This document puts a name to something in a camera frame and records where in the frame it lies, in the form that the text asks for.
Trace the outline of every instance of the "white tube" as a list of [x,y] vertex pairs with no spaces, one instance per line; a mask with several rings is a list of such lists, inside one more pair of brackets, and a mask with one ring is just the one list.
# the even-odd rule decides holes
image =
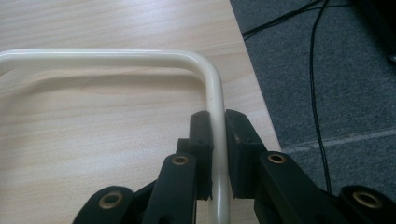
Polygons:
[[219,72],[203,56],[184,50],[148,49],[16,49],[0,52],[0,76],[26,66],[146,66],[190,70],[203,77],[213,131],[213,201],[209,223],[230,223],[227,143]]

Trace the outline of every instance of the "light wood surface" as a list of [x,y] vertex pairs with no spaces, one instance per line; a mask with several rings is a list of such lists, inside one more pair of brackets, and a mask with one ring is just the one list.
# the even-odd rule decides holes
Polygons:
[[[219,70],[226,108],[280,150],[227,0],[1,1],[0,50],[187,49]],[[156,179],[204,86],[176,69],[21,68],[0,77],[0,223],[71,223],[99,189]],[[199,202],[197,223],[206,223]],[[232,223],[257,223],[232,200]]]

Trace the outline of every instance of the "black device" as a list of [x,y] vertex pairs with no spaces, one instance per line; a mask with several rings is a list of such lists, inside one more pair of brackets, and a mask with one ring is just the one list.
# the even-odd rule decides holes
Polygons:
[[389,48],[388,59],[396,63],[396,6],[389,0],[355,0]]
[[[396,223],[396,204],[385,195],[363,186],[330,195],[291,157],[268,151],[246,115],[227,110],[225,117],[233,196],[254,199],[261,224]],[[209,113],[198,112],[191,116],[189,139],[178,140],[156,181],[137,192],[117,186],[99,190],[74,224],[195,223],[196,200],[211,197],[213,149]]]

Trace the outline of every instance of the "black cable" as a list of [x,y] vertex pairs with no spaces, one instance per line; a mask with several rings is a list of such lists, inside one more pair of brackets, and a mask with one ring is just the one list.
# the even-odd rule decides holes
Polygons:
[[[312,2],[310,4],[307,4],[304,7],[301,7],[299,9],[297,9],[297,10],[293,10],[291,12],[288,12],[288,13],[284,14],[283,16],[281,16],[279,18],[276,18],[276,19],[274,19],[272,21],[268,21],[267,23],[265,23],[263,25],[260,25],[258,27],[253,28],[253,29],[245,31],[244,33],[242,33],[242,37],[244,37],[244,40],[247,41],[251,37],[253,37],[255,34],[257,34],[258,32],[260,32],[262,30],[265,30],[265,29],[268,29],[270,27],[273,27],[275,25],[278,25],[278,24],[282,23],[283,21],[288,20],[289,18],[291,18],[293,16],[297,16],[297,15],[303,14],[303,13],[308,12],[308,11],[321,9],[321,7],[312,7],[317,2],[318,1],[315,1],[315,2]],[[344,4],[344,5],[326,6],[326,8],[329,8],[329,7],[351,7],[353,5],[354,4],[351,3],[351,4]]]
[[315,94],[315,80],[314,80],[314,46],[315,46],[315,34],[316,30],[320,21],[320,18],[323,14],[323,11],[327,4],[329,3],[329,0],[325,0],[323,3],[323,6],[320,8],[320,12],[317,16],[317,19],[315,20],[314,26],[312,27],[312,33],[311,33],[311,47],[310,47],[310,52],[309,52],[309,77],[310,77],[310,82],[311,82],[311,104],[312,104],[312,112],[314,114],[314,121],[315,121],[315,129],[317,131],[317,138],[318,138],[318,143],[319,143],[319,149],[320,149],[320,154],[322,158],[322,163],[323,163],[323,170],[324,170],[324,177],[326,180],[326,189],[327,192],[332,194],[332,184],[330,180],[330,173],[329,173],[329,166],[327,164],[327,158],[326,158],[326,151],[323,146],[323,141],[320,133],[320,126],[319,126],[319,119],[318,119],[318,111],[317,111],[317,99],[316,99],[316,94]]

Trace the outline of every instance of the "gray carpet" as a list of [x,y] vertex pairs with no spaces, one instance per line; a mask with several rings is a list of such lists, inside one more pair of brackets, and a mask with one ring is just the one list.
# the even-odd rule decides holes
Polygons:
[[[232,0],[241,32],[308,1]],[[329,5],[349,3],[330,1]],[[246,41],[284,152],[325,189],[309,85],[309,45],[318,10]],[[396,202],[396,65],[371,24],[353,7],[327,8],[317,29],[315,79],[333,194],[363,185]]]

